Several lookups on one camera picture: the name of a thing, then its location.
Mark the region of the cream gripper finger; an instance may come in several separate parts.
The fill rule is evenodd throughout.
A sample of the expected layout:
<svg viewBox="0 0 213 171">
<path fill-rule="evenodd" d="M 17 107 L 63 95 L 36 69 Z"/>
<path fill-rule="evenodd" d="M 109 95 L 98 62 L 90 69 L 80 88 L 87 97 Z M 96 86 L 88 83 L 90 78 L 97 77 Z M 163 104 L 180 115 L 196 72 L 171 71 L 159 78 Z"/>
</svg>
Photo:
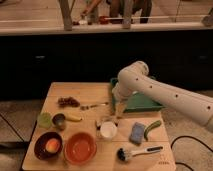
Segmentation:
<svg viewBox="0 0 213 171">
<path fill-rule="evenodd" d="M 117 102 L 115 104 L 115 116 L 117 118 L 122 118 L 125 109 L 126 109 L 126 104 L 124 102 Z"/>
</svg>

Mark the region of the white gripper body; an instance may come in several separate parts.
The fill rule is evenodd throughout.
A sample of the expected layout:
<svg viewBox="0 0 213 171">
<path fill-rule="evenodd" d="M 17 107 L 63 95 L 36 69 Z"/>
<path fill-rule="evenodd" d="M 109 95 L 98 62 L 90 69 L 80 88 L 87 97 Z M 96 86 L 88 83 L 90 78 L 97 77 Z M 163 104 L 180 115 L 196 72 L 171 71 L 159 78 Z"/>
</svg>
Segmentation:
<svg viewBox="0 0 213 171">
<path fill-rule="evenodd" d="M 112 93 L 117 102 L 123 102 L 132 95 L 133 91 L 125 87 L 121 83 L 117 83 L 112 89 Z"/>
</svg>

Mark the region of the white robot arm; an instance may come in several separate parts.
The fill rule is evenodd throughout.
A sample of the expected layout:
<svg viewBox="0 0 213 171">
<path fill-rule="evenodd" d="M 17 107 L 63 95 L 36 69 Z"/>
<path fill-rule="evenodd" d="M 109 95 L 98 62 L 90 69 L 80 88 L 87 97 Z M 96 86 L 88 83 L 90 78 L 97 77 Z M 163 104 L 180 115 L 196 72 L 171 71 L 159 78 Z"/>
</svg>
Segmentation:
<svg viewBox="0 0 213 171">
<path fill-rule="evenodd" d="M 194 122 L 213 132 L 213 98 L 168 85 L 148 76 L 148 65 L 136 61 L 123 68 L 117 75 L 118 82 L 112 89 L 119 102 L 140 92 L 164 106 L 185 114 Z"/>
</svg>

